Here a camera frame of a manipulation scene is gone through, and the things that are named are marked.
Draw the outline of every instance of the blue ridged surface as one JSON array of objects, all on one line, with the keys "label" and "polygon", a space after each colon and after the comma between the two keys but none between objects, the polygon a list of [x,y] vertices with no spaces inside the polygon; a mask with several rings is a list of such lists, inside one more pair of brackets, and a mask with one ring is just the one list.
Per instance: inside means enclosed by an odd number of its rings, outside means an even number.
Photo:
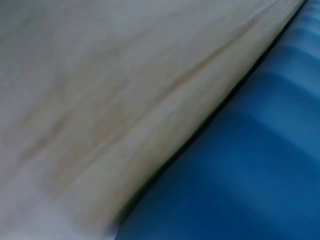
[{"label": "blue ridged surface", "polygon": [[117,240],[320,240],[320,0],[310,1]]}]

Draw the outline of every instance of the blue fabric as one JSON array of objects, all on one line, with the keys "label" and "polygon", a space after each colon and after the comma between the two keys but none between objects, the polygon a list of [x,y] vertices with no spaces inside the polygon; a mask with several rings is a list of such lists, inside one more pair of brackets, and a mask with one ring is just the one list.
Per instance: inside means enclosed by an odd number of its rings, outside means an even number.
[{"label": "blue fabric", "polygon": [[117,240],[320,240],[320,0],[161,176]]}]

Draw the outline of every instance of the blue surface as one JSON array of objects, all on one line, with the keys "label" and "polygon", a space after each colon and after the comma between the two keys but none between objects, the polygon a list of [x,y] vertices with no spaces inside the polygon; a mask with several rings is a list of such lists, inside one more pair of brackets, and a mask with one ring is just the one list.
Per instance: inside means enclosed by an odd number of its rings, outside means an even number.
[{"label": "blue surface", "polygon": [[320,240],[320,0],[134,208],[117,240]]}]

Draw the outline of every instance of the blue plastic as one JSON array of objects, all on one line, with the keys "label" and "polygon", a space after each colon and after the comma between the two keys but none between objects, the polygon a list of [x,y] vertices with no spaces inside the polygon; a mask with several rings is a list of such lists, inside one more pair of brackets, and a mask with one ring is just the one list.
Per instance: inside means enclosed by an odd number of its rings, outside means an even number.
[{"label": "blue plastic", "polygon": [[320,0],[305,5],[117,240],[320,240]]}]

